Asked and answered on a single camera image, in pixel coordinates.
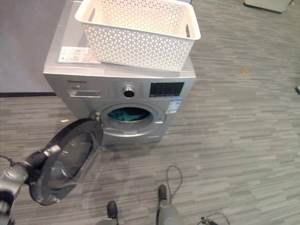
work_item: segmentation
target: perforated pattern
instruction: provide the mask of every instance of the perforated pattern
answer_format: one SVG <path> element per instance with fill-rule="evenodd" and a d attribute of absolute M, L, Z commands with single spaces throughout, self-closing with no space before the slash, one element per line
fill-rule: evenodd
<path fill-rule="evenodd" d="M 185 8 L 159 0 L 101 0 L 103 23 L 169 35 L 182 35 Z"/>
<path fill-rule="evenodd" d="M 98 61 L 180 71 L 194 40 L 186 33 L 190 8 L 176 2 L 84 0 L 75 17 L 83 22 Z"/>

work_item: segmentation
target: open washer door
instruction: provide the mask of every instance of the open washer door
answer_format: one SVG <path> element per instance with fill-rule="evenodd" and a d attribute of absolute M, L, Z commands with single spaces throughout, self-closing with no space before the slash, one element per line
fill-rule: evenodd
<path fill-rule="evenodd" d="M 46 146 L 59 146 L 38 169 L 38 180 L 30 184 L 31 197 L 41 205 L 58 202 L 85 177 L 97 154 L 103 137 L 102 124 L 80 119 L 63 128 Z"/>

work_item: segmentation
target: instruction label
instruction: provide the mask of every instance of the instruction label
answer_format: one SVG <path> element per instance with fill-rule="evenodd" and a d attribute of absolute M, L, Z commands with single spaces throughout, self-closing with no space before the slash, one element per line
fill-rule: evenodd
<path fill-rule="evenodd" d="M 166 114 L 170 114 L 170 113 L 176 113 L 179 106 L 181 105 L 182 103 L 182 99 L 181 98 L 178 98 L 178 99 L 172 99 L 170 101 L 170 104 L 169 104 L 169 107 L 168 107 L 168 110 L 165 112 Z"/>
<path fill-rule="evenodd" d="M 61 47 L 58 62 L 95 63 L 95 64 L 101 63 L 95 60 L 95 57 L 89 47 L 73 47 L 73 46 Z"/>

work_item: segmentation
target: cable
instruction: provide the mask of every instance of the cable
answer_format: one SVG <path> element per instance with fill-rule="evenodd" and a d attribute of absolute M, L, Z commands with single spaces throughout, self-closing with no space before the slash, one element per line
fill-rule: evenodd
<path fill-rule="evenodd" d="M 8 162 L 10 162 L 10 166 L 13 166 L 15 164 L 15 162 L 11 159 L 11 158 L 8 158 L 4 155 L 0 155 L 0 158 L 4 158 L 6 159 Z"/>
<path fill-rule="evenodd" d="M 215 212 L 215 213 L 209 214 L 205 218 L 211 217 L 211 216 L 216 215 L 216 214 L 222 215 L 226 219 L 228 225 L 230 225 L 230 222 L 229 222 L 229 219 L 227 218 L 227 216 L 225 216 L 223 213 L 220 213 L 220 212 Z"/>
<path fill-rule="evenodd" d="M 168 177 L 169 169 L 172 168 L 172 167 L 176 168 L 180 173 L 180 184 L 178 185 L 178 187 L 176 188 L 176 190 L 174 191 L 173 194 L 171 194 L 171 189 L 170 189 L 170 185 L 169 185 L 169 177 Z M 182 173 L 181 173 L 181 170 L 177 166 L 171 165 L 166 170 L 166 176 L 167 176 L 167 185 L 168 185 L 169 194 L 170 194 L 170 204 L 172 204 L 172 198 L 174 197 L 174 195 L 179 190 L 179 188 L 181 187 L 181 184 L 182 184 Z"/>

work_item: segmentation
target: floor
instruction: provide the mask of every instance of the floor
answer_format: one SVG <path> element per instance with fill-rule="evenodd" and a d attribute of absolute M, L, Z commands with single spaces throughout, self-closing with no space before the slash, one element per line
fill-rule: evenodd
<path fill-rule="evenodd" d="M 32 201 L 24 186 L 17 224 L 93 225 L 115 200 L 121 225 L 153 225 L 172 164 L 184 177 L 173 204 L 185 225 L 213 212 L 232 225 L 300 224 L 300 3 L 281 15 L 241 0 L 193 5 L 202 33 L 191 52 L 197 80 L 163 140 L 104 149 L 84 183 L 52 206 Z M 1 98 L 0 109 L 1 154 L 20 161 L 66 125 L 61 119 L 75 120 L 57 97 Z"/>

